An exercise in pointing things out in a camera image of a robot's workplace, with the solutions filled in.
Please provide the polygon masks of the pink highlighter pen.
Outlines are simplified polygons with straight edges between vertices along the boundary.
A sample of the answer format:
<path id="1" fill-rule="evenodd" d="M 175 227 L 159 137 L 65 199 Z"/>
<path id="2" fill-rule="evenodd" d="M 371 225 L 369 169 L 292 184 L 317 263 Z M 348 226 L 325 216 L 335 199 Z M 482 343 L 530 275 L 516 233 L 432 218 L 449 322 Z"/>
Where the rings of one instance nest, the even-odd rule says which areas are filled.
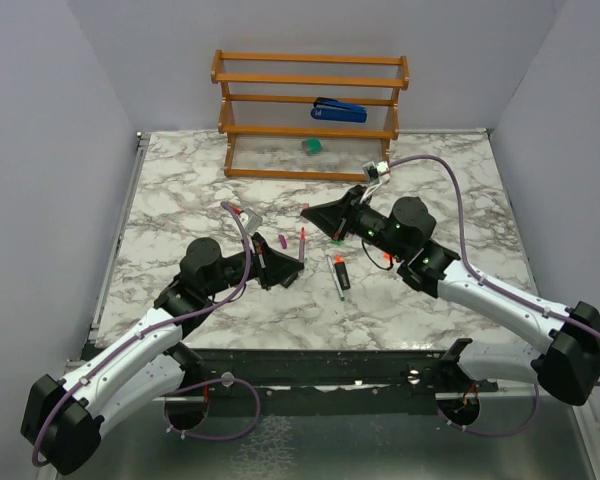
<path id="1" fill-rule="evenodd" d="M 299 239 L 299 252 L 298 259 L 302 263 L 305 262 L 305 251 L 306 251 L 306 230 L 303 226 L 300 231 L 300 239 Z"/>

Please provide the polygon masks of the black green highlighter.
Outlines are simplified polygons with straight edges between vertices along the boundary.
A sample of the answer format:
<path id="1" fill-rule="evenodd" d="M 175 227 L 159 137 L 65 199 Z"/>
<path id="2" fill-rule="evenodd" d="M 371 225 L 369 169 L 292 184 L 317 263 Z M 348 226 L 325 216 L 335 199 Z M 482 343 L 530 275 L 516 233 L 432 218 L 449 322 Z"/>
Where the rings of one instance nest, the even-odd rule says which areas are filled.
<path id="1" fill-rule="evenodd" d="M 299 272 L 294 273 L 293 275 L 290 275 L 289 277 L 287 277 L 286 279 L 284 279 L 280 285 L 282 287 L 284 287 L 285 289 L 289 288 L 300 276 Z"/>

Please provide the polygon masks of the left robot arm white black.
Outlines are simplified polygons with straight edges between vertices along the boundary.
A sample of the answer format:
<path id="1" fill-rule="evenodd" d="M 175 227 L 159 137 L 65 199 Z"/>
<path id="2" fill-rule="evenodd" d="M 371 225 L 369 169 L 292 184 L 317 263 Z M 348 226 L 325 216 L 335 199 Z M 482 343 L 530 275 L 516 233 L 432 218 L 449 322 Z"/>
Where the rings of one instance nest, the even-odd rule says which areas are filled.
<path id="1" fill-rule="evenodd" d="M 136 410 L 173 391 L 194 392 L 202 360 L 183 340 L 218 308 L 213 296 L 228 291 L 235 299 L 250 280 L 268 290 L 303 268 L 258 233 L 229 257 L 212 238 L 194 240 L 178 274 L 129 331 L 60 379 L 44 375 L 33 384 L 21 434 L 33 446 L 34 465 L 71 474 Z"/>

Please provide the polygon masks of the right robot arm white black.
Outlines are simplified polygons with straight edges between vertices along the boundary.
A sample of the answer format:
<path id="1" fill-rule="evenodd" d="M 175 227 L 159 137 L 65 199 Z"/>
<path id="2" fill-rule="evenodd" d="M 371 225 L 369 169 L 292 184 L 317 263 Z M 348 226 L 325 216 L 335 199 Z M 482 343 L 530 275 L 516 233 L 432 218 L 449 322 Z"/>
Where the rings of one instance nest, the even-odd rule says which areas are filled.
<path id="1" fill-rule="evenodd" d="M 466 307 L 522 339 L 522 344 L 469 341 L 439 367 L 441 383 L 461 391 L 474 380 L 536 384 L 554 398 L 584 404 L 600 379 L 600 313 L 580 301 L 569 307 L 514 288 L 473 267 L 432 238 L 436 221 L 417 197 L 401 197 L 389 215 L 374 210 L 364 187 L 302 210 L 333 240 L 352 234 L 398 261 L 411 289 Z"/>

